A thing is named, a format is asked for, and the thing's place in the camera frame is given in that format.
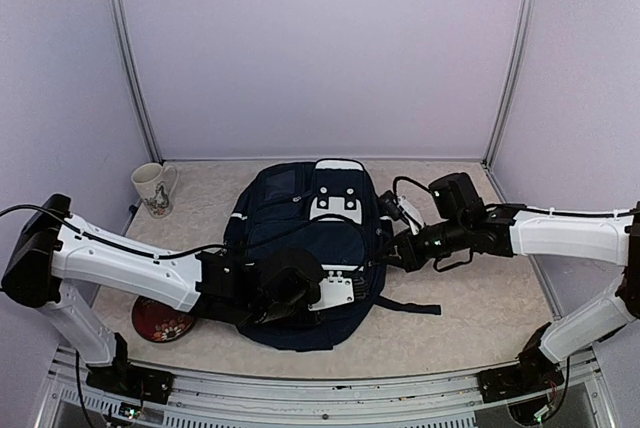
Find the navy blue student backpack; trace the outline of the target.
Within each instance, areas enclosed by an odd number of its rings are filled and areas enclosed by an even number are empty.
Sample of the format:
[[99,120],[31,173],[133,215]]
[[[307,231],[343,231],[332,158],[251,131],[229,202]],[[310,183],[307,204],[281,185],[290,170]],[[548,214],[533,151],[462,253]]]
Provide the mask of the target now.
[[346,341],[373,306],[419,315],[438,305],[398,303],[382,296],[387,265],[368,265],[394,236],[381,212],[372,178],[355,160],[321,159],[272,165],[244,189],[225,228],[226,246],[262,260],[286,248],[308,251],[322,265],[362,270],[368,295],[361,301],[312,312],[309,303],[280,320],[247,324],[239,333],[278,350],[328,351]]

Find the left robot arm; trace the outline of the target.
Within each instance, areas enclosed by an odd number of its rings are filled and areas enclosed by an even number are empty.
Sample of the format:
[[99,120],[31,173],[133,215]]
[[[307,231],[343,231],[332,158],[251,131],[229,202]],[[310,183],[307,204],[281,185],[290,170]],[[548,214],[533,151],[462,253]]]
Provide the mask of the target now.
[[87,385],[104,392],[166,404],[174,376],[131,363],[126,341],[99,320],[76,280],[236,327],[306,317],[322,299],[325,272],[305,250],[279,250],[255,262],[218,245],[174,253],[88,223],[61,194],[30,209],[34,215],[20,232],[1,289],[43,313],[75,348]]

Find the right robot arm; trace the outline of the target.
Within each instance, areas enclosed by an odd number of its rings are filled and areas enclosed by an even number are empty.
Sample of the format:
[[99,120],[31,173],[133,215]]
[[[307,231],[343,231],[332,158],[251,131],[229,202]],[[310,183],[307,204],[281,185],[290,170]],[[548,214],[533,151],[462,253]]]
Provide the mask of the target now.
[[383,213],[408,226],[377,252],[385,263],[414,272],[465,251],[470,256],[584,258],[623,269],[601,294],[538,328],[515,364],[479,372],[484,402],[520,397],[566,382],[569,375],[560,370],[561,362],[638,320],[638,208],[597,213],[485,204],[464,172],[446,175],[425,190],[442,219],[438,224],[425,224],[419,211],[394,189],[380,196]]

